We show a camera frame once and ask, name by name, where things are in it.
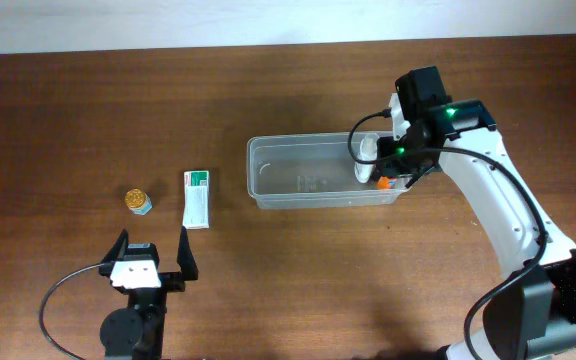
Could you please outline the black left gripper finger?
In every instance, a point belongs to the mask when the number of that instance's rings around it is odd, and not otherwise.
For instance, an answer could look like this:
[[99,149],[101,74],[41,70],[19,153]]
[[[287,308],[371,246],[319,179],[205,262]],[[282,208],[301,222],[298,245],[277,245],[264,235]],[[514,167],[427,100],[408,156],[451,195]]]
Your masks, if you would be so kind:
[[129,234],[126,229],[123,229],[115,243],[112,245],[110,250],[106,253],[106,255],[102,258],[102,263],[104,264],[112,264],[120,259],[125,250],[129,245]]
[[199,269],[190,248],[189,237],[185,226],[181,228],[177,251],[177,264],[184,281],[197,281]]

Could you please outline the orange tablet tube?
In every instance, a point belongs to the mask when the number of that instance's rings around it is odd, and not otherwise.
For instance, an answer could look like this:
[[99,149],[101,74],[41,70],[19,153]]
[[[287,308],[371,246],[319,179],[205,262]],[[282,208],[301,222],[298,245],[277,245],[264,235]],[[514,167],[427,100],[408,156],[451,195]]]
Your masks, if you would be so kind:
[[381,176],[377,180],[377,189],[378,190],[391,190],[391,189],[394,189],[396,187],[396,184],[397,184],[397,178],[390,178],[390,177]]

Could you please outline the white tube bottle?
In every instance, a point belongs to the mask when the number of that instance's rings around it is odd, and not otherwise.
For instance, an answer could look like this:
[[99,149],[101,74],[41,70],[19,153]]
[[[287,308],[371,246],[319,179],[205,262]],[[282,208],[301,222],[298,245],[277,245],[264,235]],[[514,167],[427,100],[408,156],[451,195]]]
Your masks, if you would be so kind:
[[355,164],[354,172],[356,179],[362,184],[369,181],[374,171],[374,161],[378,155],[378,139],[379,136],[376,133],[370,133],[365,135],[359,144],[357,158],[361,160],[361,163]]

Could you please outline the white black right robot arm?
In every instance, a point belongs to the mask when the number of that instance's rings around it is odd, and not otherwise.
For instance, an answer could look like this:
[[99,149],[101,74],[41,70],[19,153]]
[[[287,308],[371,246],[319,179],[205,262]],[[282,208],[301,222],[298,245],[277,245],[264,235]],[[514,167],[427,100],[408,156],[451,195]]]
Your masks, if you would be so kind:
[[576,349],[576,244],[539,205],[477,99],[455,102],[436,67],[395,82],[391,139],[378,142],[375,179],[409,189],[446,174],[463,193],[497,256],[502,282],[468,311],[464,338],[439,359],[549,359]]

